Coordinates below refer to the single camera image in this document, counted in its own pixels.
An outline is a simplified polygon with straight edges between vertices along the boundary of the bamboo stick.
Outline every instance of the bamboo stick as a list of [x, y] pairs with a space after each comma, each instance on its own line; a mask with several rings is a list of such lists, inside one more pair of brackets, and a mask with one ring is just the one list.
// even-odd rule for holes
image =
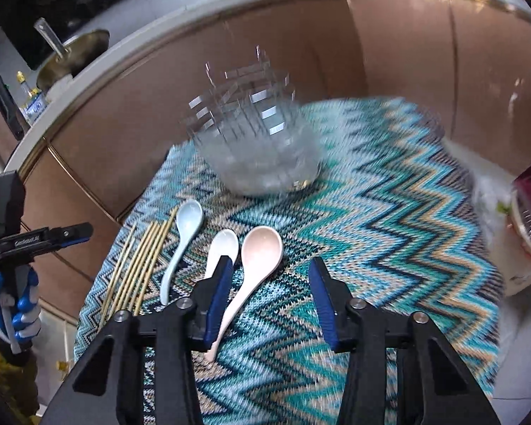
[[134, 269], [130, 272], [130, 279], [128, 283], [126, 284], [126, 289], [124, 289], [124, 294], [122, 295], [122, 302], [120, 303], [119, 310], [125, 310], [126, 306], [128, 304], [128, 300], [132, 295], [132, 290], [134, 287], [134, 284], [137, 281], [137, 277], [140, 274], [140, 271], [142, 270], [142, 267], [145, 263], [145, 258], [148, 254], [148, 251], [150, 251], [153, 243], [153, 239], [155, 237], [156, 232], [159, 230], [159, 224], [153, 222], [153, 227], [151, 228], [148, 239], [146, 240], [144, 244], [143, 250], [140, 252], [140, 255], [136, 261], [136, 264], [134, 266]]
[[114, 271], [112, 272], [112, 276], [110, 277], [110, 282], [108, 283], [108, 288], [106, 289], [106, 297], [104, 299], [104, 302], [102, 302], [100, 322], [98, 323], [99, 330], [100, 328], [102, 328], [102, 324], [104, 323], [106, 311], [108, 310], [109, 302], [112, 298], [112, 295], [114, 294], [114, 288], [116, 287], [116, 284], [120, 279], [120, 273], [122, 272], [122, 268], [124, 268], [124, 263], [126, 262], [126, 259], [130, 254], [131, 247], [129, 248], [128, 245], [130, 244], [130, 240], [133, 237], [134, 230], [136, 230], [136, 222], [133, 223], [132, 228], [128, 233], [128, 237], [126, 238], [124, 246], [122, 247], [122, 251], [120, 252], [120, 257], [118, 257], [118, 261], [116, 262], [116, 266], [114, 267]]
[[137, 315], [140, 314], [140, 308], [141, 308], [142, 302], [144, 300], [145, 291], [148, 288], [149, 280], [151, 279], [151, 276], [153, 274], [153, 269], [154, 269], [155, 264], [157, 262], [157, 258], [159, 258], [161, 250], [163, 249], [163, 244], [165, 242], [165, 238], [167, 238], [167, 235], [169, 233], [171, 225], [173, 225], [173, 220], [175, 219], [175, 215], [177, 214], [177, 209], [178, 208], [179, 208], [178, 206], [173, 208], [173, 210], [171, 211], [171, 215], [169, 216], [167, 221], [164, 222], [164, 232], [160, 236], [160, 241], [159, 241], [159, 243], [157, 245], [157, 250], [156, 250], [155, 254], [153, 254], [152, 261], [149, 264], [148, 272], [145, 274], [145, 277], [144, 277], [144, 280], [143, 280], [143, 283], [142, 283], [142, 290], [140, 291], [140, 296], [138, 297], [138, 299], [136, 301], [136, 306], [135, 306], [135, 308], [133, 310], [134, 316], [137, 316]]
[[160, 242], [160, 237], [163, 234], [164, 228], [167, 225], [167, 221], [163, 222], [161, 225], [157, 225], [156, 227], [156, 233], [153, 237], [153, 241], [150, 244], [150, 248], [148, 251], [148, 254], [145, 258], [145, 262], [142, 264], [142, 269], [140, 270], [140, 273], [138, 275], [138, 278], [136, 280], [135, 286], [133, 287], [133, 292], [130, 297], [130, 301], [128, 303], [128, 310], [132, 311], [133, 305], [136, 301], [137, 293], [139, 292], [140, 288], [142, 287], [142, 283], [144, 280], [145, 272], [149, 268], [149, 264], [152, 261], [153, 254], [156, 252], [157, 245]]
[[112, 308], [110, 310], [108, 319], [112, 317], [112, 315], [119, 310], [120, 302], [122, 301], [124, 290], [126, 289], [126, 284], [128, 283], [128, 280], [130, 279], [130, 272], [132, 271], [133, 267], [135, 266], [137, 262], [137, 257], [140, 254], [140, 252], [143, 250], [144, 244], [148, 238], [148, 235], [153, 228], [153, 222], [151, 222], [148, 226], [148, 228], [145, 229], [144, 235], [142, 236], [142, 239], [140, 240], [140, 243], [137, 245], [136, 250], [133, 253], [132, 260], [130, 261], [128, 265], [128, 269], [126, 270], [126, 274], [122, 278], [122, 283], [120, 284], [120, 287], [118, 288], [118, 292], [116, 293], [116, 297], [114, 298], [114, 301], [112, 303]]

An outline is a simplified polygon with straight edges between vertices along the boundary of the hand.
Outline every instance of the hand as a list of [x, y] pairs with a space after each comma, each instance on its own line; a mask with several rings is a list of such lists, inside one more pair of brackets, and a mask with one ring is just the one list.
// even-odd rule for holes
[[39, 299], [39, 289], [37, 273], [29, 266], [27, 273], [28, 282], [20, 299], [18, 299], [15, 308], [14, 297], [4, 291], [4, 276], [0, 273], [0, 339], [6, 343], [10, 343], [6, 326], [4, 325], [4, 318], [2, 316], [3, 307], [11, 307], [12, 325], [16, 333], [16, 340], [23, 344], [29, 342], [41, 330], [40, 313], [41, 307], [37, 305]]

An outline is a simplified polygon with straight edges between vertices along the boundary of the pan handle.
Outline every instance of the pan handle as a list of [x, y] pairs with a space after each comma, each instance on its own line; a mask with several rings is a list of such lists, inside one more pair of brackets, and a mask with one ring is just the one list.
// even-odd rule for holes
[[67, 51], [67, 48], [63, 46], [61, 40], [57, 37], [51, 26], [43, 17], [36, 20], [33, 27], [40, 33], [61, 59], [66, 59], [68, 57], [69, 52]]

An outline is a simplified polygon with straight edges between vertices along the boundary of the pink spoon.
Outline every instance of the pink spoon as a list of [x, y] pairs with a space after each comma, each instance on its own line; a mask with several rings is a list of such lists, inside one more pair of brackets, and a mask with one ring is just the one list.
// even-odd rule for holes
[[218, 338], [212, 344], [212, 347], [204, 355], [207, 361], [214, 361], [218, 351], [218, 345], [224, 335], [224, 332], [242, 308], [242, 305], [252, 295], [252, 292], [258, 288], [263, 281], [269, 277], [272, 272], [278, 268], [281, 258], [283, 257], [283, 243], [279, 233], [273, 228], [261, 225], [260, 227], [250, 230], [244, 244], [242, 244], [242, 266], [244, 267], [244, 281], [234, 296], [230, 305], [228, 305], [224, 316]]

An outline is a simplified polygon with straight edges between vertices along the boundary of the white spoon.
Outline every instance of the white spoon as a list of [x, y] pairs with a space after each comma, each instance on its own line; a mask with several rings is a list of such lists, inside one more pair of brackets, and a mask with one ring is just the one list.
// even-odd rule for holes
[[212, 276], [222, 255], [230, 257], [232, 264], [234, 264], [238, 257], [238, 249], [240, 249], [238, 237], [232, 230], [219, 231], [208, 248], [207, 269], [204, 273], [204, 278], [207, 279]]
[[228, 305], [216, 342], [204, 355], [207, 361], [214, 361], [218, 345], [224, 335], [224, 332], [244, 305], [244, 302], [252, 295], [252, 292], [269, 277], [272, 272], [278, 268], [281, 258], [283, 257], [283, 243], [281, 237], [273, 228], [260, 227], [250, 230], [244, 244], [242, 245], [242, 266], [244, 267], [244, 281], [234, 296], [230, 305]]
[[199, 231], [199, 228], [204, 219], [204, 212], [202, 207], [197, 200], [188, 199], [185, 201], [179, 211], [177, 211], [177, 230], [179, 230], [179, 245], [171, 257], [171, 262], [165, 270], [163, 275], [163, 280], [161, 280], [160, 287], [160, 300], [163, 305], [168, 305], [169, 303], [169, 287], [171, 285], [171, 280], [175, 274], [175, 269], [177, 264], [183, 257], [187, 246], [194, 238], [196, 233]]

